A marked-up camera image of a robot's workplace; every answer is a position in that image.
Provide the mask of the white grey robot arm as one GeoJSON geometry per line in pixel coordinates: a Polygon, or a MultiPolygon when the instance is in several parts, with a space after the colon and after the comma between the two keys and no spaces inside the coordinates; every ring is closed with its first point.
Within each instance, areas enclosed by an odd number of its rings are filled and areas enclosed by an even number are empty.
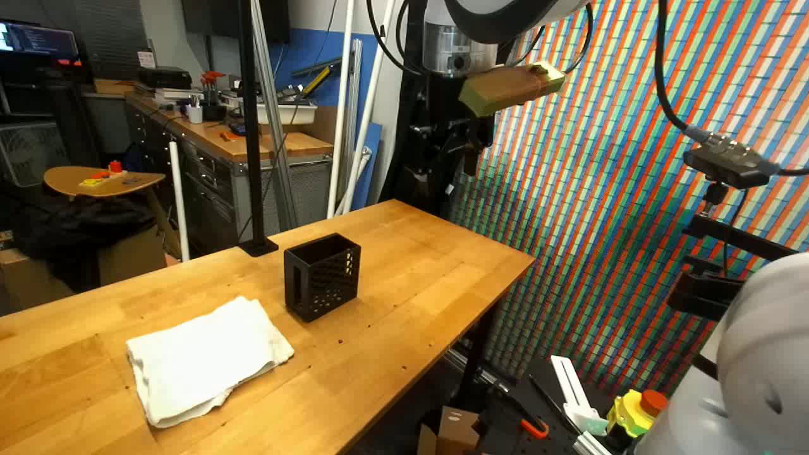
{"type": "MultiPolygon", "coordinates": [[[[506,43],[583,0],[444,0],[451,21],[476,43],[506,43]]],[[[655,90],[668,120],[709,149],[717,139],[683,120],[664,84],[668,0],[657,0],[655,90]]],[[[638,455],[807,455],[809,434],[809,253],[757,270],[731,299],[709,343],[716,373],[685,373],[663,422],[638,455]]]]}

